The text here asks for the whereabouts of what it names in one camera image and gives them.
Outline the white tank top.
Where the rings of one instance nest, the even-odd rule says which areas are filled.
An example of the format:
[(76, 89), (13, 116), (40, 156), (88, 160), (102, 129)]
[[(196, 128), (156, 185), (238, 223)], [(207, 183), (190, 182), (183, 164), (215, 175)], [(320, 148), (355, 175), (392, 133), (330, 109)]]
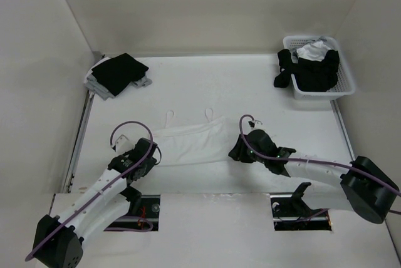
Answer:
[(223, 116), (205, 124), (157, 130), (153, 138), (162, 152), (162, 166), (223, 162), (231, 147), (227, 119)]

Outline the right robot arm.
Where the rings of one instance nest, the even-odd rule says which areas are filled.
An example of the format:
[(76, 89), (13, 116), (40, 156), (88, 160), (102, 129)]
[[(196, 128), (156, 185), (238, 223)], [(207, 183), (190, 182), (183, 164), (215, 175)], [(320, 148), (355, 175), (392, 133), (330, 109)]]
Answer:
[(289, 197), (273, 198), (277, 219), (301, 222), (338, 209), (381, 224), (400, 196), (397, 185), (367, 157), (357, 157), (349, 165), (319, 160), (277, 146), (261, 129), (240, 134), (228, 155), (237, 162), (262, 163), (275, 175), (304, 180)]

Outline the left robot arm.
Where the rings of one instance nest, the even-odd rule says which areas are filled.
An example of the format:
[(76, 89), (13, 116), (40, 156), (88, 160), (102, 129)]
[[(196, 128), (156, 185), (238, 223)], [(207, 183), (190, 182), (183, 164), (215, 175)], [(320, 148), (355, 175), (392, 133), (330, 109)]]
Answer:
[(159, 160), (159, 146), (141, 138), (134, 148), (113, 158), (100, 178), (64, 212), (38, 222), (27, 260), (46, 267), (76, 267), (88, 244), (120, 217), (140, 212), (142, 194), (132, 183), (146, 176)]

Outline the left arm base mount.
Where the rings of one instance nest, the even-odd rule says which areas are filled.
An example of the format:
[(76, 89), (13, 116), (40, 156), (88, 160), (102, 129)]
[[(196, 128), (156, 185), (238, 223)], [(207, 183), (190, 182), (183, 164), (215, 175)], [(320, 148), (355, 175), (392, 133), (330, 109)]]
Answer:
[(159, 230), (161, 196), (142, 195), (137, 189), (129, 187), (122, 195), (130, 202), (126, 214), (116, 219), (106, 231), (151, 232)]

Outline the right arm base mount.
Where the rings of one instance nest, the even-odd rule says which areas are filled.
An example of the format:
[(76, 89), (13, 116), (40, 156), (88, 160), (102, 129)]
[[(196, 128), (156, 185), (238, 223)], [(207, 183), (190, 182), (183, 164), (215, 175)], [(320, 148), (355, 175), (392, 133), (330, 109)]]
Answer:
[(275, 231), (331, 231), (328, 210), (310, 209), (302, 200), (310, 186), (310, 182), (303, 182), (293, 193), (270, 195)]

